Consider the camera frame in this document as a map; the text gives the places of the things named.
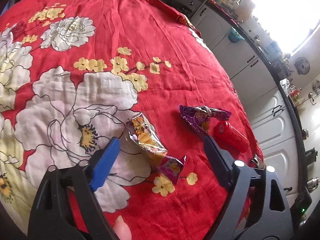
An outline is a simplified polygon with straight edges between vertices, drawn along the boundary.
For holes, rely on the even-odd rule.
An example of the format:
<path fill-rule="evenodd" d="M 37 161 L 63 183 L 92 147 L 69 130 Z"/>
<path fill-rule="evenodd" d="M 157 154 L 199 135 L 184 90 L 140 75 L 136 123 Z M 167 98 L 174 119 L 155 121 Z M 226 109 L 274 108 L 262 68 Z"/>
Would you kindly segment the left hand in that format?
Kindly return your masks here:
<path fill-rule="evenodd" d="M 129 226 L 124 222 L 122 216 L 118 216 L 114 226 L 113 230 L 118 236 L 120 240 L 131 240 L 132 239 L 132 233 L 129 228 Z"/>

